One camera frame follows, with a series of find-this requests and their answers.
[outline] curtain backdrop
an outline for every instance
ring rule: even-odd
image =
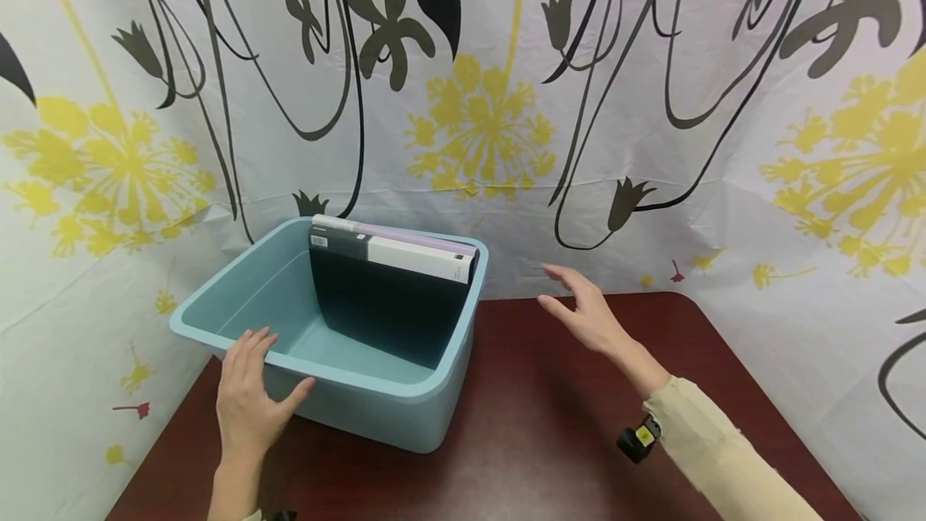
[[[0,0],[0,503],[102,519],[206,352],[177,303],[324,212],[487,297],[692,297],[869,519],[926,510],[926,0]]]

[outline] red flower print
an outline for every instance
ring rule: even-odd
[[[136,411],[138,412],[138,420],[148,416],[148,412],[151,412],[151,403],[141,403],[138,406],[114,406],[114,411]]]
[[[675,260],[672,260],[672,265],[675,266],[675,276],[671,277],[670,279],[673,282],[681,282],[683,279],[685,279],[685,277],[682,276],[682,272],[678,271],[678,265],[675,264]]]

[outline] light blue plastic bin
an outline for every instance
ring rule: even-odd
[[[264,384],[285,398],[306,375],[318,380],[297,415],[361,437],[431,453],[444,440],[457,406],[473,315],[486,279],[488,249],[469,237],[444,236],[479,248],[473,284],[437,368],[425,368],[331,330],[318,310],[307,235],[311,217],[274,229],[238,256],[170,316],[176,334],[221,357],[248,328],[270,326],[280,337],[267,355]]]

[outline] black book cover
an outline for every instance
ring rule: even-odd
[[[309,231],[322,317],[331,330],[348,338],[421,367],[437,368],[469,295],[469,283],[368,261],[370,237],[316,226]]]

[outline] dark red table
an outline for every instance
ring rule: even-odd
[[[634,338],[699,383],[823,519],[857,520],[713,326],[686,297],[608,297]],[[657,449],[635,466],[615,446],[642,418],[633,389],[535,301],[480,304],[469,374],[445,443],[404,453],[295,419],[268,456],[266,510],[303,521],[717,519]],[[109,521],[202,521],[219,461],[211,361]]]

